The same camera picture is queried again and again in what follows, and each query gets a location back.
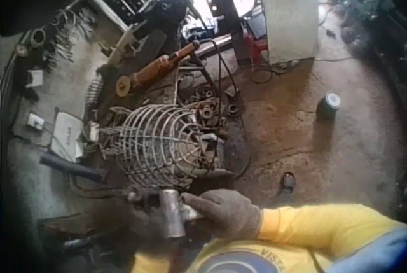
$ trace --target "dirty floor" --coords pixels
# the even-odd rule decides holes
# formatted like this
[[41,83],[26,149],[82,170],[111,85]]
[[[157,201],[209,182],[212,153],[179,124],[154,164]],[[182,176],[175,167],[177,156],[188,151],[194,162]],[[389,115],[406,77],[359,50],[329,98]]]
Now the dirty floor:
[[[340,39],[340,19],[330,14],[319,28],[322,59],[349,57]],[[243,119],[251,166],[235,188],[261,206],[271,206],[283,173],[297,179],[296,202],[358,202],[393,215],[401,168],[403,128],[389,83],[375,66],[350,59],[302,61],[283,76],[257,85],[250,71],[235,78],[244,100]],[[317,122],[326,92],[341,97],[333,122]]]

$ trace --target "light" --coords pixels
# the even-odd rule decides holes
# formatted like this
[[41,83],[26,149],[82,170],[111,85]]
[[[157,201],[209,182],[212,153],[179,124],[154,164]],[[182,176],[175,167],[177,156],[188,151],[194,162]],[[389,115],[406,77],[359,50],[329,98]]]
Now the light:
[[213,18],[207,0],[193,0],[193,6],[195,7],[195,9],[198,10],[202,18],[204,19]]

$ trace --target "electrical outlet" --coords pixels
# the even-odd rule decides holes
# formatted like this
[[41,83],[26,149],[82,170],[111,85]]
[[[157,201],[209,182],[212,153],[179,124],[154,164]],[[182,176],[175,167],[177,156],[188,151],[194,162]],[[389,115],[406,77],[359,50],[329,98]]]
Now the electrical outlet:
[[27,121],[28,126],[41,131],[44,127],[44,123],[45,123],[44,118],[41,118],[38,115],[35,115],[34,113],[29,114]]

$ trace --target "wire cage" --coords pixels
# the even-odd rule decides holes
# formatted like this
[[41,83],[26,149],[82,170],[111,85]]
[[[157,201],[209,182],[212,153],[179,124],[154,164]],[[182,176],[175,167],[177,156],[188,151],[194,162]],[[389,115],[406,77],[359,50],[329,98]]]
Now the wire cage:
[[149,105],[131,112],[117,130],[116,163],[135,184],[182,190],[202,173],[202,130],[194,112]]

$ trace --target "hand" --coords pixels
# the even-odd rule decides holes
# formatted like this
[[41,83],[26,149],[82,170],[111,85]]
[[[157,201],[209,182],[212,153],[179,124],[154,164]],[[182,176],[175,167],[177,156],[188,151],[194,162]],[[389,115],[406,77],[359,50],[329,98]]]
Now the hand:
[[235,190],[210,190],[199,197],[183,193],[181,198],[205,216],[195,222],[197,226],[219,238],[252,239],[259,234],[260,208]]

